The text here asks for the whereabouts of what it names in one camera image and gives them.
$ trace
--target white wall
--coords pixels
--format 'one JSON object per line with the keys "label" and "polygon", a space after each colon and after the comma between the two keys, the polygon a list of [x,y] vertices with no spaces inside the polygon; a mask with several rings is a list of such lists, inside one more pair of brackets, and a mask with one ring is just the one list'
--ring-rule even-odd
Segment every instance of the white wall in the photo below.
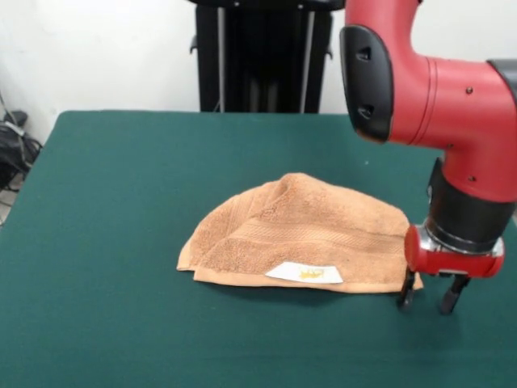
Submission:
{"label": "white wall", "polygon": [[[186,0],[0,0],[0,88],[44,141],[68,109],[199,109],[195,6]],[[334,18],[322,112],[346,112]],[[414,27],[421,53],[517,57],[516,0],[425,0]]]}

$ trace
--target folded towel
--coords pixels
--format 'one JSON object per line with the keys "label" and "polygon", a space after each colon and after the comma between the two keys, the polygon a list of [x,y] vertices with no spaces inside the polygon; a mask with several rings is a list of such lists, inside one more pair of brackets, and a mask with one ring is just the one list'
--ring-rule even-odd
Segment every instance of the folded towel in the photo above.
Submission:
{"label": "folded towel", "polygon": [[406,215],[381,200],[287,174],[213,210],[177,268],[220,285],[393,293],[404,280],[408,227]]}

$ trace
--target green table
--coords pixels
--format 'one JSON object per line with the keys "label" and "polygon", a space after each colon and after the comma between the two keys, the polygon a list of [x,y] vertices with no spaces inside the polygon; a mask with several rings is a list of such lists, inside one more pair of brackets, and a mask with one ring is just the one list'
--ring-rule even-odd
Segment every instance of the green table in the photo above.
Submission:
{"label": "green table", "polygon": [[0,233],[1,387],[513,386],[517,244],[451,317],[391,295],[194,282],[177,255],[235,193],[302,171],[427,214],[437,153],[346,116],[67,112]]}

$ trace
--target cable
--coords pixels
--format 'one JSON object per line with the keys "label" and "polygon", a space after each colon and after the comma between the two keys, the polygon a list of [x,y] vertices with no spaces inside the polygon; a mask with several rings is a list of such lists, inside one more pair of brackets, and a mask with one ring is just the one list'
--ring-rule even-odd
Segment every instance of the cable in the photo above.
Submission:
{"label": "cable", "polygon": [[18,125],[18,121],[16,120],[15,115],[13,115],[13,114],[11,113],[11,111],[10,111],[9,109],[7,109],[7,107],[6,107],[6,103],[5,103],[5,102],[4,102],[4,100],[3,100],[2,90],[0,90],[0,103],[2,104],[2,108],[3,108],[3,110],[7,113],[7,115],[9,115],[9,117],[11,118],[11,120],[13,120],[13,123],[14,123],[15,125]]}

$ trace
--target orange towel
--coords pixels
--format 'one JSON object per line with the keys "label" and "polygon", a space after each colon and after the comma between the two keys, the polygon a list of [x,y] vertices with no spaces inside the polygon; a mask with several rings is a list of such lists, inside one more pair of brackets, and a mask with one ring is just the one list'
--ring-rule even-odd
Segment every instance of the orange towel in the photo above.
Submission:
{"label": "orange towel", "polygon": [[408,226],[400,209],[376,198],[287,174],[213,210],[183,247],[178,270],[220,285],[398,292]]}

